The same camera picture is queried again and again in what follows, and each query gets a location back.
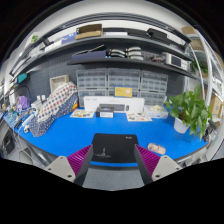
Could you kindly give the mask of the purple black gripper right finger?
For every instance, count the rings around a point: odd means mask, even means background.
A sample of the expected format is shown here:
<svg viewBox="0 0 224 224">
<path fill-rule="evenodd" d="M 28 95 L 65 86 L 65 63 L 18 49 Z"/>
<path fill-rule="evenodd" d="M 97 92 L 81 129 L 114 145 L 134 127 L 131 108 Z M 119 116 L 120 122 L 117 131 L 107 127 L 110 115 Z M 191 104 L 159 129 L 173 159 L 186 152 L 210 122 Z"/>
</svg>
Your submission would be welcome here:
<svg viewBox="0 0 224 224">
<path fill-rule="evenodd" d="M 139 145 L 134 146 L 134 156 L 145 185 L 181 170 L 169 156 L 159 156 Z"/>
</svg>

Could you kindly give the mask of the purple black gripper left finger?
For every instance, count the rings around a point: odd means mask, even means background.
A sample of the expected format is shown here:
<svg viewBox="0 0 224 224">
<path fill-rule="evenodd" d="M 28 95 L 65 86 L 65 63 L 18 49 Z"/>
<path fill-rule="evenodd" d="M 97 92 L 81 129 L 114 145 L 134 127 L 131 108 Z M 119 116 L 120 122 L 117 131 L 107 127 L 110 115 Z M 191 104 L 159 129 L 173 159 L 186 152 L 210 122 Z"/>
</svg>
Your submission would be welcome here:
<svg viewBox="0 0 224 224">
<path fill-rule="evenodd" d="M 59 156 L 45 170 L 82 186 L 93 157 L 93 145 L 86 146 L 68 157 Z"/>
</svg>

